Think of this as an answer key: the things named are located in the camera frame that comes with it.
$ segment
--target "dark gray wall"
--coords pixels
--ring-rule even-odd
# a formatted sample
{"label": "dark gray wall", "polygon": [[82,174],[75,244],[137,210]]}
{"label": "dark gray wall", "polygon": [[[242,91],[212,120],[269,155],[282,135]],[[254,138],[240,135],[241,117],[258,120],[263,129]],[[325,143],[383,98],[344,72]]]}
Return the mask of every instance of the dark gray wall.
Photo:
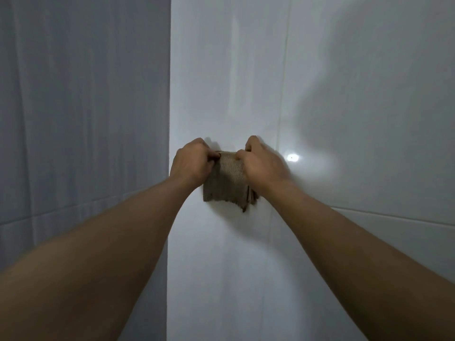
{"label": "dark gray wall", "polygon": [[[168,175],[170,0],[0,0],[0,269]],[[166,338],[167,248],[120,339]]]}

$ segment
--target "forearm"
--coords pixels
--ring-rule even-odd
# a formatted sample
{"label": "forearm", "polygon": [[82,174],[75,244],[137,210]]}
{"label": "forearm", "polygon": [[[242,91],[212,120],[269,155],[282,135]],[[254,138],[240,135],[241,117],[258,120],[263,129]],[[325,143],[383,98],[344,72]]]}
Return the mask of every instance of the forearm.
{"label": "forearm", "polygon": [[455,287],[286,182],[266,198],[370,339],[455,335]]}
{"label": "forearm", "polygon": [[0,276],[2,338],[116,339],[190,192],[167,179],[23,257]]}

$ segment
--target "cloth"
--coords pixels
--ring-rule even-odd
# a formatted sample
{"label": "cloth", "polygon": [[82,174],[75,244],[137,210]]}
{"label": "cloth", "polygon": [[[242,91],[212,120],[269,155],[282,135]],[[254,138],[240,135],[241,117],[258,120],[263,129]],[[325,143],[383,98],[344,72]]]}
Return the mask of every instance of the cloth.
{"label": "cloth", "polygon": [[246,211],[254,205],[258,194],[246,183],[242,171],[242,161],[235,160],[235,152],[219,151],[220,158],[215,162],[203,186],[204,201],[227,201],[235,203]]}

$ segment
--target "person's right hand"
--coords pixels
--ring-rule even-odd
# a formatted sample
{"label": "person's right hand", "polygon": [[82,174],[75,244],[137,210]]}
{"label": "person's right hand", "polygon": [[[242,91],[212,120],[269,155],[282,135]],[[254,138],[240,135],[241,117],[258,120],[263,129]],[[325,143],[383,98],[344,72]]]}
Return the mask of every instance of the person's right hand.
{"label": "person's right hand", "polygon": [[257,136],[250,136],[245,150],[239,150],[235,158],[242,160],[248,184],[265,198],[274,184],[290,179],[280,157],[266,149]]}

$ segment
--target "folded cloth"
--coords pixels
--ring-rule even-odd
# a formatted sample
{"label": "folded cloth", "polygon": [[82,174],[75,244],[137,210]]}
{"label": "folded cloth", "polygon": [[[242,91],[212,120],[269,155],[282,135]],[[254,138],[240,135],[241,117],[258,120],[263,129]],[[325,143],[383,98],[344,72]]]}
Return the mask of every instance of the folded cloth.
{"label": "folded cloth", "polygon": [[258,194],[246,183],[242,161],[235,160],[235,152],[219,151],[210,175],[204,183],[204,201],[227,201],[235,203],[245,212],[249,204],[254,205]]}

